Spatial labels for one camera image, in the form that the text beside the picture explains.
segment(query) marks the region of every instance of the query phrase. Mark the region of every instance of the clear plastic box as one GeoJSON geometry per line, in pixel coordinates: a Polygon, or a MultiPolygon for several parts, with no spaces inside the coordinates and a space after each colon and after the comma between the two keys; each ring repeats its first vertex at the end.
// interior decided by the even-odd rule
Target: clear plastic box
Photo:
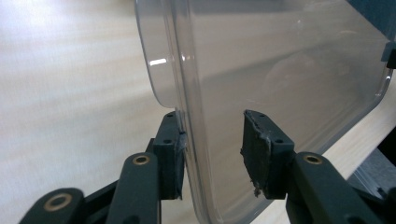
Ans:
{"type": "Polygon", "coordinates": [[[200,222],[248,223],[270,203],[239,153],[246,109],[296,151],[322,153],[379,103],[395,33],[387,2],[136,0],[152,89],[188,136],[200,222]]]}

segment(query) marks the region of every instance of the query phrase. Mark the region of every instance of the light wood surface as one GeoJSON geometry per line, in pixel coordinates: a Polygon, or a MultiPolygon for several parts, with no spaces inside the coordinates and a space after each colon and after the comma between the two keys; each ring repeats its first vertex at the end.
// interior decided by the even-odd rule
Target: light wood surface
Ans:
{"type": "MultiPolygon", "coordinates": [[[[345,177],[396,125],[396,83],[324,155],[345,177]]],[[[86,195],[116,180],[162,116],[132,0],[0,2],[0,222],[17,223],[47,192],[86,195]]],[[[163,202],[163,223],[196,223],[190,188],[163,202]]],[[[254,223],[287,223],[283,202],[254,223]]]]}

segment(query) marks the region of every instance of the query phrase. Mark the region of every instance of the wooden table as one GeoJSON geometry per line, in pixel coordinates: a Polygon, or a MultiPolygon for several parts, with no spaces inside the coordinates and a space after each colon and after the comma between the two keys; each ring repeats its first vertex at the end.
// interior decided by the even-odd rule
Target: wooden table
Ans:
{"type": "MultiPolygon", "coordinates": [[[[324,154],[343,176],[396,125],[395,103],[392,80],[324,154]]],[[[1,222],[17,223],[51,190],[88,195],[116,180],[168,111],[152,94],[132,0],[1,1],[1,222]]],[[[183,190],[183,201],[163,202],[163,223],[197,222],[187,180],[183,190]]],[[[282,202],[255,220],[287,222],[282,202]]]]}

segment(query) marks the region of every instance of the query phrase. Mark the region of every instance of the clear plastic bin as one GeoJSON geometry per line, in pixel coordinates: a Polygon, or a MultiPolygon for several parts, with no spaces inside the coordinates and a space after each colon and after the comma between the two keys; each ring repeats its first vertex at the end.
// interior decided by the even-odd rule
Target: clear plastic bin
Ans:
{"type": "Polygon", "coordinates": [[[296,151],[322,153],[379,103],[395,33],[387,2],[136,0],[153,91],[188,136],[202,223],[249,223],[269,204],[239,153],[246,109],[296,151]]]}

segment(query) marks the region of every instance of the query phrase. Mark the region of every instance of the transparent plastic container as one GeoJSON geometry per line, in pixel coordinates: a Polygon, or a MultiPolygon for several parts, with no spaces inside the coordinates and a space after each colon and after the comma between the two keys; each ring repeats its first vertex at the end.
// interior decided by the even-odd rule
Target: transparent plastic container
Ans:
{"type": "Polygon", "coordinates": [[[323,153],[379,103],[396,17],[378,3],[136,0],[152,89],[188,136],[200,222],[249,223],[270,203],[254,196],[239,153],[246,109],[296,151],[323,153]]]}

